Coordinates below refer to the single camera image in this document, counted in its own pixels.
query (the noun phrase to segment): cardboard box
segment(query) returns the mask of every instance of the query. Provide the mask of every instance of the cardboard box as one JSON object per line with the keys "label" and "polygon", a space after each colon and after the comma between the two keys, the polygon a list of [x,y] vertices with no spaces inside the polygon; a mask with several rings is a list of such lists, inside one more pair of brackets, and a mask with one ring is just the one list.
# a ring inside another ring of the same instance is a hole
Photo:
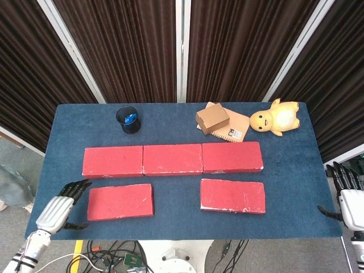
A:
{"label": "cardboard box", "polygon": [[228,125],[229,119],[221,104],[215,104],[196,113],[196,122],[205,135]]}

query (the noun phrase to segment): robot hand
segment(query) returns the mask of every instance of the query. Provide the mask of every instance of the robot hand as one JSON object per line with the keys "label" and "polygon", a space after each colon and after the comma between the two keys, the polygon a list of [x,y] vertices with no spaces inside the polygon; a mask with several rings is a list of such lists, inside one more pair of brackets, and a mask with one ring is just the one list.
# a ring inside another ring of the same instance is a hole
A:
{"label": "robot hand", "polygon": [[334,162],[334,167],[327,165],[334,179],[337,191],[337,202],[341,213],[327,211],[317,206],[327,217],[344,222],[344,225],[354,232],[351,243],[355,249],[360,272],[364,273],[364,183],[352,169]]}
{"label": "robot hand", "polygon": [[58,196],[53,197],[36,220],[38,229],[50,235],[60,229],[84,229],[88,224],[75,225],[67,223],[68,215],[91,182],[88,179],[72,182],[64,186]]}
{"label": "robot hand", "polygon": [[51,235],[63,229],[80,230],[88,224],[67,223],[68,216],[91,182],[88,179],[64,186],[58,196],[53,197],[36,220],[38,230],[31,233],[26,243],[18,250],[3,273],[31,273],[40,256],[51,243]]}

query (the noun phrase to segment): spiral notebook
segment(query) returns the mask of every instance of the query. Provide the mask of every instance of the spiral notebook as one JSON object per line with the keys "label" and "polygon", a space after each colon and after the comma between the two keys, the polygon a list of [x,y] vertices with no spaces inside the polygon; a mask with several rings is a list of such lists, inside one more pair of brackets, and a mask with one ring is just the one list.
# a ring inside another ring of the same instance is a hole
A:
{"label": "spiral notebook", "polygon": [[[212,105],[214,105],[214,103],[208,102],[206,107],[210,107]],[[213,131],[211,134],[214,137],[221,138],[229,142],[242,142],[249,128],[249,117],[226,108],[224,109],[230,117],[229,124],[223,128]]]}

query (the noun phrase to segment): gray object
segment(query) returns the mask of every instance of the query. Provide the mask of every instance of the gray object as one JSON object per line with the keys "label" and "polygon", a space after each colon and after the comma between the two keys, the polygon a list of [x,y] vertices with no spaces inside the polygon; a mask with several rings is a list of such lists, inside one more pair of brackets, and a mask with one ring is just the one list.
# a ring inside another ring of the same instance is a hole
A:
{"label": "gray object", "polygon": [[8,206],[26,206],[33,202],[28,183],[19,172],[0,165],[0,200]]}

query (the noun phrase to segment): red brick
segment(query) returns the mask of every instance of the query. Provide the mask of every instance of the red brick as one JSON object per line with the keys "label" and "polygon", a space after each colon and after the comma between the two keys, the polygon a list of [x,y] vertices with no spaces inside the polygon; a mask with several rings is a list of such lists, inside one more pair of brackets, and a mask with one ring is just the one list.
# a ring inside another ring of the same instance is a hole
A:
{"label": "red brick", "polygon": [[147,176],[201,174],[201,144],[144,146],[143,169]]}
{"label": "red brick", "polygon": [[151,184],[93,188],[90,190],[87,219],[112,220],[153,216]]}
{"label": "red brick", "polygon": [[260,182],[202,179],[201,210],[265,213],[264,185]]}
{"label": "red brick", "polygon": [[143,176],[143,146],[86,148],[82,175],[87,178]]}
{"label": "red brick", "polygon": [[204,173],[260,172],[262,154],[258,142],[203,143]]}

